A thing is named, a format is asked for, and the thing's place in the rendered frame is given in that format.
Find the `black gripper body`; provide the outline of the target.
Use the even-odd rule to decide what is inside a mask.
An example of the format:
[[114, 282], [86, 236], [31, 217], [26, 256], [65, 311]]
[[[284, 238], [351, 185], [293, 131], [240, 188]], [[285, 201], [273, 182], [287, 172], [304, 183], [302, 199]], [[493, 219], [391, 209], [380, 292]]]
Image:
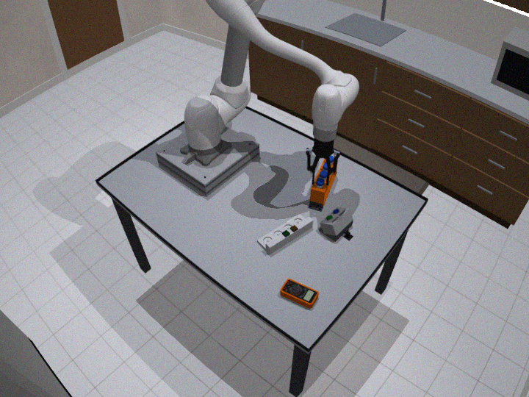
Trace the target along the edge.
[[334, 140], [330, 142], [322, 142], [314, 139], [314, 146], [312, 147], [312, 151], [317, 156], [318, 152], [321, 152], [321, 157], [325, 159], [325, 153], [328, 152], [328, 157], [330, 157], [334, 153]]

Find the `orange pocket multimeter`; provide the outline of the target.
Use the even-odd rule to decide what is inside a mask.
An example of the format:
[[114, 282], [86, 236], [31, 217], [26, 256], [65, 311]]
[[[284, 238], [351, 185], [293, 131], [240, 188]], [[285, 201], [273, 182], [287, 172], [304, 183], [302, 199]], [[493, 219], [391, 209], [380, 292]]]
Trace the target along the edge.
[[319, 292], [292, 279], [287, 279], [280, 289], [280, 294], [311, 309], [318, 298]]

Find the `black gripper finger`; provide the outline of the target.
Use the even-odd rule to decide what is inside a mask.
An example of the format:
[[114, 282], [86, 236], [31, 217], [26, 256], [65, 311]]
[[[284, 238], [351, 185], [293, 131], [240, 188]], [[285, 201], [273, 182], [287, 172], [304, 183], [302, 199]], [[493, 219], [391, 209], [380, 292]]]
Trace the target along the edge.
[[306, 148], [306, 155], [307, 155], [307, 170], [310, 171], [312, 175], [312, 184], [314, 184], [314, 172], [315, 172], [315, 168], [317, 167], [317, 163], [320, 159], [320, 156], [321, 156], [321, 152], [319, 151], [317, 156], [315, 157], [314, 159], [314, 162], [313, 162], [313, 165], [311, 166], [311, 154], [312, 154], [312, 149], [309, 149], [309, 148]]
[[329, 175], [332, 175], [332, 173], [336, 172], [336, 169], [337, 169], [337, 160], [340, 156], [340, 151], [335, 151], [334, 150], [334, 167], [331, 168], [330, 166], [330, 162], [329, 162], [329, 158], [328, 158], [328, 152], [325, 153], [325, 160], [326, 160], [326, 163], [327, 163], [327, 168], [328, 168], [328, 173], [327, 173], [327, 180], [326, 180], [326, 185], [328, 185], [328, 181], [329, 181]]

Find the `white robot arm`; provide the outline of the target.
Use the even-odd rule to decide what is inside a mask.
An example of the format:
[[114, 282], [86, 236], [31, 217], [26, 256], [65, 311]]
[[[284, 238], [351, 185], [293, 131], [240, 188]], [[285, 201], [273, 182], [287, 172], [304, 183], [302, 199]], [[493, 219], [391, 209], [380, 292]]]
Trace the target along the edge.
[[313, 136], [317, 140], [329, 142], [336, 138], [343, 112], [358, 95], [359, 82], [355, 76], [336, 71], [316, 56], [271, 35], [255, 16], [264, 1], [206, 0], [228, 24], [228, 33], [222, 73], [216, 78], [210, 96], [192, 98], [184, 112], [188, 144], [180, 152], [186, 154], [187, 162], [197, 160], [208, 166], [231, 148], [230, 142], [221, 140], [221, 133], [226, 124], [247, 107], [251, 98], [251, 90], [243, 78], [250, 40], [265, 51], [305, 66], [319, 76], [321, 86], [312, 102]]

